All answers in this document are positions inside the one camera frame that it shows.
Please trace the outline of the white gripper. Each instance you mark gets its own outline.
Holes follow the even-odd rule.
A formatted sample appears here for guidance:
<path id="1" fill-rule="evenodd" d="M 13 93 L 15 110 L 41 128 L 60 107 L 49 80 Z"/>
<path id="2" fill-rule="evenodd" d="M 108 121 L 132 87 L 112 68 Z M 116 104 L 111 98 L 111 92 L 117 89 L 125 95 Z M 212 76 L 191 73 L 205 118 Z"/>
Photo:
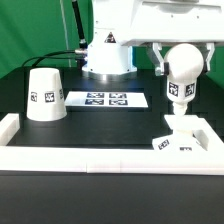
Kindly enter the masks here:
<path id="1" fill-rule="evenodd" d="M 224 0 L 136 0 L 122 28 L 121 43 L 132 46 L 151 43 L 147 54 L 156 76 L 168 75 L 160 43 L 206 43 L 202 55 L 204 72 L 208 73 L 214 44 L 224 45 L 223 25 Z"/>

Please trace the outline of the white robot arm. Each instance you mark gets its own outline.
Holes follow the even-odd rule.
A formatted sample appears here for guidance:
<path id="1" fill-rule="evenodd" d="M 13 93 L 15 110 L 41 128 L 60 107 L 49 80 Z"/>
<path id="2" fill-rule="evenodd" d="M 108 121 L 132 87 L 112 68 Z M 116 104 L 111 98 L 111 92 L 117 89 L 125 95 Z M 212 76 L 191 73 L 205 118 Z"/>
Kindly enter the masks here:
<path id="1" fill-rule="evenodd" d="M 164 76 L 169 65 L 161 50 L 190 43 L 199 47 L 204 68 L 217 46 L 224 46 L 224 0 L 91 0 L 93 40 L 83 70 L 100 78 L 135 72 L 132 48 L 145 46 Z"/>

